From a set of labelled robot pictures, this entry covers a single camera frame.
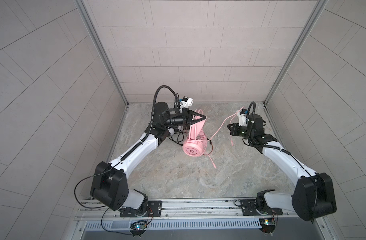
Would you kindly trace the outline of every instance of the robotic arm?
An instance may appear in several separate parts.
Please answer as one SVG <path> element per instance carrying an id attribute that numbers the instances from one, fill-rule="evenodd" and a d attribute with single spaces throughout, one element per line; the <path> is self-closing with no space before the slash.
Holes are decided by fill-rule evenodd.
<path id="1" fill-rule="evenodd" d="M 296 212 L 305 221 L 336 212 L 332 179 L 326 173 L 317 173 L 298 161 L 271 134 L 264 132 L 265 121 L 255 114 L 255 102 L 237 113 L 239 122 L 227 127 L 232 136 L 240 136 L 260 153 L 269 157 L 291 179 L 296 186 L 293 195 L 279 193 L 273 189 L 257 194 L 256 208 L 266 214 L 271 208 Z"/>

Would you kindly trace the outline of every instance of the black cable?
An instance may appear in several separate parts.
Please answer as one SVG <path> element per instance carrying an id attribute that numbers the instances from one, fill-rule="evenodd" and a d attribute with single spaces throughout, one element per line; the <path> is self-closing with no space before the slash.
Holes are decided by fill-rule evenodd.
<path id="1" fill-rule="evenodd" d="M 104 217 L 104 214 L 102 215 L 102 218 L 100 219 L 100 225 L 102 226 L 102 228 L 107 231 L 107 232 L 114 232 L 114 233 L 120 233 L 120 234 L 123 234 L 123 235 L 128 235 L 128 236 L 132 236 L 132 234 L 128 234 L 128 233 L 122 233 L 122 232 L 116 232 L 116 231 L 110 231 L 110 230 L 107 230 L 103 227 L 103 217 Z"/>
<path id="2" fill-rule="evenodd" d="M 74 188 L 74 197 L 75 197 L 75 200 L 79 203 L 80 206 L 84 207 L 84 208 L 87 208 L 87 209 L 99 209 L 101 207 L 105 207 L 106 205 L 103 205 L 103 206 L 100 206 L 100 207 L 87 207 L 83 204 L 81 204 L 81 202 L 78 200 L 78 198 L 76 197 L 76 187 L 84 180 L 90 178 L 90 177 L 94 177 L 94 176 L 98 176 L 98 175 L 102 175 L 102 174 L 105 174 L 106 172 L 109 172 L 111 171 L 114 167 L 116 167 L 120 162 L 118 162 L 117 164 L 115 164 L 114 166 L 112 166 L 109 170 L 107 171 L 104 171 L 102 173 L 99 173 L 99 174 L 95 174 L 95 175 L 92 175 L 92 176 L 88 176 L 88 177 L 85 177 L 84 179 L 80 180 L 76 185 L 75 185 L 75 188 Z"/>

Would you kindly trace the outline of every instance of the gray marble surface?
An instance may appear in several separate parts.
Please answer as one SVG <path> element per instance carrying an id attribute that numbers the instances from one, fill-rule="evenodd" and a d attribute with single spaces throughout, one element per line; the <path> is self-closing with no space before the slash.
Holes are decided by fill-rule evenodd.
<path id="1" fill-rule="evenodd" d="M 207 116 L 204 132 L 211 137 L 226 117 L 249 103 L 197 103 L 190 107 L 203 109 Z M 256 114 L 267 121 L 267 133 L 273 134 L 263 106 L 257 103 Z M 150 104 L 131 104 L 112 158 L 117 158 L 132 146 L 146 129 L 151 117 Z M 295 187 L 277 165 L 255 148 L 243 144 L 241 137 L 233 137 L 224 123 L 212 139 L 211 157 L 190 157 L 181 146 L 166 139 L 148 154 L 128 178 L 130 189 L 137 189 L 150 198 L 208 198 L 254 197 L 266 189 L 292 192 Z"/>

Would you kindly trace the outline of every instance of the white robotic arm segment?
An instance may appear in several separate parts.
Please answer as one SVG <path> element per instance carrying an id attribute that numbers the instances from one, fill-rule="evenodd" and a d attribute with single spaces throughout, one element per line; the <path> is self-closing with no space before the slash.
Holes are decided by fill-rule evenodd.
<path id="1" fill-rule="evenodd" d="M 146 134 L 143 133 L 142 136 L 139 138 L 139 141 L 145 136 Z M 136 166 L 147 156 L 147 154 L 149 154 L 150 152 L 152 152 L 152 150 L 155 150 L 158 147 L 158 139 L 154 135 L 150 134 L 148 135 L 146 141 L 144 141 L 139 147 L 137 147 L 124 161 L 121 161 L 121 158 L 137 143 L 138 142 L 134 143 L 122 155 L 110 162 L 111 166 L 115 166 L 116 169 L 123 169 L 127 179 L 132 171 L 136 168 Z"/>
<path id="2" fill-rule="evenodd" d="M 277 146 L 281 149 L 284 147 L 280 142 L 272 141 L 268 143 L 271 146 Z M 295 157 L 288 155 L 282 151 L 273 148 L 263 148 L 263 154 L 269 157 L 276 165 L 290 178 L 294 185 L 297 184 L 301 176 L 315 176 L 315 170 L 307 167 L 300 161 L 296 161 Z"/>

